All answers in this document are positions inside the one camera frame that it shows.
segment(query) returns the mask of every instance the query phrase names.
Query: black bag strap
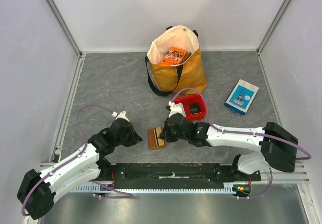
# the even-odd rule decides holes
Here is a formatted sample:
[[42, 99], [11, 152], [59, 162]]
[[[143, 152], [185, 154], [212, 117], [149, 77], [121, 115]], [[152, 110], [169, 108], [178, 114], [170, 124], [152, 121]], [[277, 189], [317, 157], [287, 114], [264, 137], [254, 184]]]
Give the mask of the black bag strap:
[[195, 30], [195, 29], [194, 29], [192, 32], [193, 32], [193, 33], [197, 36], [197, 38], [198, 38], [199, 34], [198, 34], [197, 30]]
[[164, 92], [164, 91], [161, 91], [159, 90], [153, 83], [151, 77], [150, 77], [150, 74], [149, 74], [149, 70], [147, 68], [147, 63], [149, 62], [149, 58], [146, 56], [145, 57], [145, 65], [146, 65], [146, 71], [147, 71], [147, 79], [149, 81], [149, 85], [151, 87], [151, 89], [153, 90], [154, 93], [156, 93], [157, 95], [159, 96], [162, 96], [162, 97], [166, 97], [167, 95], [171, 94], [175, 88], [177, 88], [178, 84], [179, 84], [179, 80], [180, 80], [180, 77], [181, 77], [181, 74], [182, 74], [182, 69], [183, 69], [183, 65], [180, 64], [178, 66], [174, 66], [177, 70], [177, 84], [176, 86], [173, 88], [172, 91], [168, 91], [168, 92]]

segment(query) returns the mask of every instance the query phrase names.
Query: gray floor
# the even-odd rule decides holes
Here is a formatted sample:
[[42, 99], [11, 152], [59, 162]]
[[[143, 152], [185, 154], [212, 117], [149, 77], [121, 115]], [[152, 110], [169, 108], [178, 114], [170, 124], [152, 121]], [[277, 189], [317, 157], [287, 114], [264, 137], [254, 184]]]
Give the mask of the gray floor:
[[[231, 163], [245, 150], [229, 147], [196, 148], [183, 141], [168, 143], [163, 150], [149, 150], [147, 130], [163, 126], [169, 97], [159, 97], [149, 88], [145, 69], [145, 53], [87, 54], [78, 84], [72, 113], [65, 135], [62, 158], [72, 154], [84, 140], [76, 124], [77, 110], [89, 103], [101, 104], [117, 112], [127, 110], [143, 142], [131, 148], [115, 149], [107, 159], [111, 162], [213, 162]], [[259, 127], [276, 122], [273, 106], [255, 52], [203, 52], [203, 66], [208, 86], [204, 96], [214, 123], [230, 127]], [[259, 87], [245, 116], [224, 107], [224, 101], [239, 79]], [[87, 108], [81, 114], [88, 137], [109, 127], [113, 118], [99, 108]]]
[[[260, 193], [262, 185], [253, 185]], [[273, 185], [269, 194], [237, 201], [213, 194], [134, 194], [133, 199], [69, 193], [40, 224], [308, 224], [296, 185]]]

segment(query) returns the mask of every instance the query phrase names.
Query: blue box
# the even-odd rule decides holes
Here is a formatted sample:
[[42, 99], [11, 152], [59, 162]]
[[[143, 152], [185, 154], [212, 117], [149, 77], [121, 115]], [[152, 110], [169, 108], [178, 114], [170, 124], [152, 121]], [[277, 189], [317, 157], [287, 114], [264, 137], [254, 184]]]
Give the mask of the blue box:
[[258, 89], [257, 86], [240, 79], [224, 105], [234, 112], [245, 115]]

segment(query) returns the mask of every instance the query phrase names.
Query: wooden block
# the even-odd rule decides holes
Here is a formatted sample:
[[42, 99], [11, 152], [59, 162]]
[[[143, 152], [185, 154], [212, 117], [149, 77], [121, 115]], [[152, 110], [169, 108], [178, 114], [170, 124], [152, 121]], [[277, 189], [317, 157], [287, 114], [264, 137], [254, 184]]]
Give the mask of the wooden block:
[[149, 150], [157, 150], [166, 146], [166, 143], [162, 139], [158, 138], [161, 132], [161, 127], [152, 128], [147, 131], [147, 142], [149, 145]]

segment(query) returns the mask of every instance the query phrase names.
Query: white wall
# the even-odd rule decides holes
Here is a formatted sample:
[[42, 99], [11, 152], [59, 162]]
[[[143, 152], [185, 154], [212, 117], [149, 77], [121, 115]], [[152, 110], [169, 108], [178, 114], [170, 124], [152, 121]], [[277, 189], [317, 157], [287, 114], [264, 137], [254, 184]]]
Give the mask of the white wall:
[[147, 51], [169, 25], [203, 50], [256, 49], [283, 0], [55, 0], [83, 51]]
[[45, 0], [0, 5], [0, 222], [19, 224], [20, 182], [49, 159], [77, 56]]
[[322, 206], [322, 0], [293, 0], [262, 59], [286, 129], [312, 153], [309, 178]]

